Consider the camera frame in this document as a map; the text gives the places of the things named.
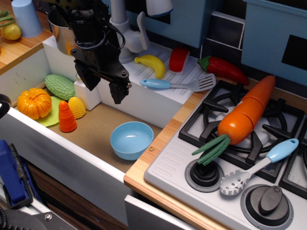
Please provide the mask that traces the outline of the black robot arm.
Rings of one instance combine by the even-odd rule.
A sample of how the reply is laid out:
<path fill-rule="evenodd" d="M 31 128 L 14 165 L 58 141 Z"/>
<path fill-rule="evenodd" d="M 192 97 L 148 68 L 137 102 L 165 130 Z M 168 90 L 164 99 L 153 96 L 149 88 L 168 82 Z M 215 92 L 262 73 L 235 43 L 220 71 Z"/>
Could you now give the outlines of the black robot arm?
<path fill-rule="evenodd" d="M 119 61 L 125 39 L 110 23 L 108 5 L 101 0 L 52 0 L 55 10 L 74 33 L 76 47 L 71 50 L 75 68 L 89 90 L 101 79 L 109 82 L 114 103 L 120 104 L 129 94 L 129 72 Z"/>

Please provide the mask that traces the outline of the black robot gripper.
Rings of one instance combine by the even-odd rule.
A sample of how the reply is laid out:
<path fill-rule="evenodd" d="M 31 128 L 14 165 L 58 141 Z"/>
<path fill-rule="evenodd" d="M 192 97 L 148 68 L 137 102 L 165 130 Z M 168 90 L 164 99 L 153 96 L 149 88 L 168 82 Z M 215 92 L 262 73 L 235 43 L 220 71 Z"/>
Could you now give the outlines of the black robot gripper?
<path fill-rule="evenodd" d="M 71 51 L 75 68 L 85 86 L 92 91 L 104 79 L 109 82 L 115 104 L 128 96 L 131 83 L 129 73 L 119 61 L 123 45 L 120 31 L 109 18 L 70 19 L 77 47 Z"/>

